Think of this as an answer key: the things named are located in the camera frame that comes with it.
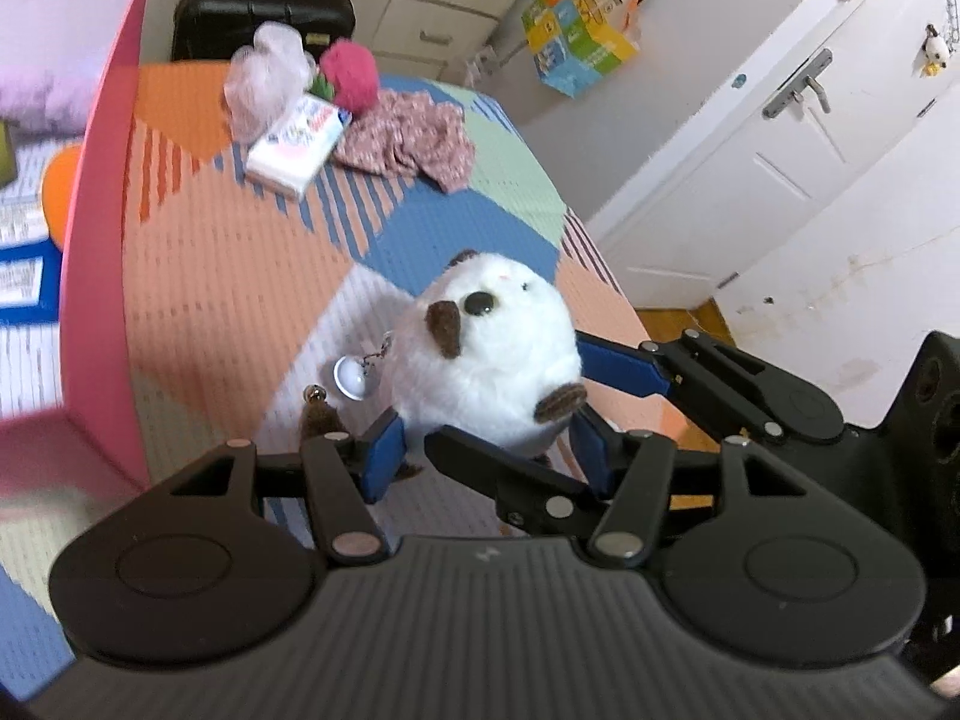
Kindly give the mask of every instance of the white suction cup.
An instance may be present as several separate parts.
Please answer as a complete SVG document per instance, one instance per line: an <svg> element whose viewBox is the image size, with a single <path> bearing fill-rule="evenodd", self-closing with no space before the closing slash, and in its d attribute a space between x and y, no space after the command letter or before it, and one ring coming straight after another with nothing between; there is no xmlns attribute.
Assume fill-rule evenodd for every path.
<svg viewBox="0 0 960 720"><path fill-rule="evenodd" d="M333 382L350 400L363 400L376 386L359 357L340 357L333 365Z"/></svg>

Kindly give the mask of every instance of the orange object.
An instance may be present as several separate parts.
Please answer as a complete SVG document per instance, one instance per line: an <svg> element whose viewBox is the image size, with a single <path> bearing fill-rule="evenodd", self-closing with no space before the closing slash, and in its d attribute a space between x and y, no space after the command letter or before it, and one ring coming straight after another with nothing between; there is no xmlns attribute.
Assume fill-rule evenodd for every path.
<svg viewBox="0 0 960 720"><path fill-rule="evenodd" d="M80 145L68 146L50 160L43 174L40 201L47 220L50 238L60 251L64 250L66 218L70 213L70 196L73 194L77 164L80 162Z"/></svg>

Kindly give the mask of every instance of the white plush toy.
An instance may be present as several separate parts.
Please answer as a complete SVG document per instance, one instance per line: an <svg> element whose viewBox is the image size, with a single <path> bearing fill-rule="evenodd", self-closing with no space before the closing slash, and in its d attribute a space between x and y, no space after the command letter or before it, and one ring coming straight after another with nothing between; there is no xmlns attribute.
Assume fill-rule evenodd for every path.
<svg viewBox="0 0 960 720"><path fill-rule="evenodd" d="M383 373L413 452L448 424L536 457L587 401L558 290L519 262L471 250L402 314Z"/></svg>

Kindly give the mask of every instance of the door handle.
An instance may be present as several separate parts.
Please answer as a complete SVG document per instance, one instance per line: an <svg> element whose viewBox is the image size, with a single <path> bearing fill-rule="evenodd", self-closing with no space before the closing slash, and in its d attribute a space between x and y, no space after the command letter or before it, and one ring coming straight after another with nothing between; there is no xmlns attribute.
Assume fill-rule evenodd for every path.
<svg viewBox="0 0 960 720"><path fill-rule="evenodd" d="M827 99L827 91L819 83L817 76L826 70L832 61L833 52L824 49L813 59L810 59L808 63L800 65L800 69L784 82L784 85L776 91L774 98L763 108L763 117L765 119L776 119L792 101L802 103L803 92L806 89L813 90L820 101L820 106L824 109L824 113L829 113L830 101Z"/></svg>
<svg viewBox="0 0 960 720"><path fill-rule="evenodd" d="M432 43L434 46L449 46L453 43L453 35L431 35L421 29L421 41Z"/></svg>
<svg viewBox="0 0 960 720"><path fill-rule="evenodd" d="M824 85L813 76L807 76L803 81L813 90L813 94L817 95L817 99L820 101L820 108L824 109L824 113L829 113L830 101L827 99L827 90L824 89Z"/></svg>

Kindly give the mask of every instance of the patchwork bedsheet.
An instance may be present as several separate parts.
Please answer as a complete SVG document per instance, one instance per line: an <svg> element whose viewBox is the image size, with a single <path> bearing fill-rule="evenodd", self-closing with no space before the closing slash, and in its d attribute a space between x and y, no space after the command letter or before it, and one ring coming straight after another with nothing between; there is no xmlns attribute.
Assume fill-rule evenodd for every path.
<svg viewBox="0 0 960 720"><path fill-rule="evenodd" d="M586 228L494 100L432 81L384 79L462 106L476 143L469 189L443 194L425 180L327 165L291 203L244 180L243 149L230 141L221 108L226 71L223 63L140 71L124 293L154 481L230 437L251 437L264 452L295 449L301 393L314 382L331 391L347 427L362 432L384 404L338 399L332 363L378 349L403 307L465 248L531 266L558 286L578 328L632 346L648 338ZM589 383L589 399L623 429L675 436L685 424L658 398ZM551 461L580 474L564 440ZM509 533L490 502L433 469L393 485L373 513L392 541L404 533ZM272 501L268 517L309 541L301 502ZM29 527L50 538L35 556L5 552L0 539L0 605L16 610L0 624L0 683L21 697L72 658L45 583L56 549L86 523L37 514Z"/></svg>

